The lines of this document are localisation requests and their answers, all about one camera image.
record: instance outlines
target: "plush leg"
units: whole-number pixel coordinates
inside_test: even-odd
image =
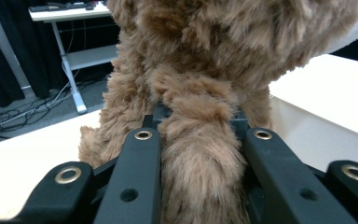
[[[101,126],[82,127],[79,159],[98,167],[116,157],[127,133],[140,128],[145,114],[153,105],[149,102],[140,57],[133,50],[119,47],[120,57],[113,61],[115,71],[103,94],[105,106],[100,113]]]
[[[170,68],[157,69],[151,79],[152,91],[172,110],[158,127],[162,223],[246,223],[245,161],[228,123],[237,103],[229,83]]]
[[[273,130],[269,106],[269,87],[243,95],[246,97],[243,100],[244,103],[241,104],[241,109],[249,120],[249,126]]]

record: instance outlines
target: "screw hole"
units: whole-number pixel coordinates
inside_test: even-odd
[[[343,165],[341,171],[348,177],[358,181],[358,167],[354,165]]]
[[[152,137],[152,133],[148,131],[140,131],[135,134],[135,138],[138,140],[147,140]]]
[[[77,180],[81,176],[81,170],[75,166],[69,166],[62,169],[55,176],[55,181],[58,184],[69,184]]]
[[[138,198],[138,191],[136,189],[124,189],[120,194],[121,201],[129,203]]]
[[[310,189],[301,189],[300,190],[300,196],[308,201],[318,201],[318,196]]]
[[[269,140],[272,138],[272,135],[268,132],[265,131],[261,131],[261,130],[256,130],[254,132],[254,135],[256,138],[262,139],[262,140]]]

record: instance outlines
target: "desk leg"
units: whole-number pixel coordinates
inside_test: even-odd
[[[58,44],[58,47],[60,49],[60,54],[61,54],[61,58],[62,58],[62,62],[63,62],[63,67],[65,69],[65,74],[69,79],[69,84],[71,85],[72,96],[74,97],[74,102],[75,102],[75,105],[76,105],[77,113],[84,114],[84,113],[87,112],[87,108],[86,108],[86,105],[83,102],[83,98],[81,97],[79,90],[77,89],[77,85],[75,83],[74,75],[72,74],[71,65],[68,63],[68,60],[66,59],[66,52],[63,49],[63,45],[62,45],[62,42],[61,42],[61,37],[60,37],[60,34],[58,32],[58,28],[57,28],[57,23],[55,21],[53,21],[51,23],[51,25],[53,26],[54,35],[56,37],[57,44]]]

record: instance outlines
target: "teddy bear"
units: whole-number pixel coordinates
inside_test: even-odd
[[[118,57],[100,127],[81,128],[79,159],[117,157],[162,102],[161,223],[247,223],[246,158],[229,121],[273,129],[269,83],[358,36],[358,0],[110,0]]]

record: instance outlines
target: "brown fur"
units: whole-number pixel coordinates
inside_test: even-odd
[[[358,19],[358,0],[111,0],[119,57],[101,127],[82,127],[79,158],[97,167],[156,101],[162,223],[243,223],[245,160],[228,121],[240,106],[271,128],[268,84],[305,65]]]

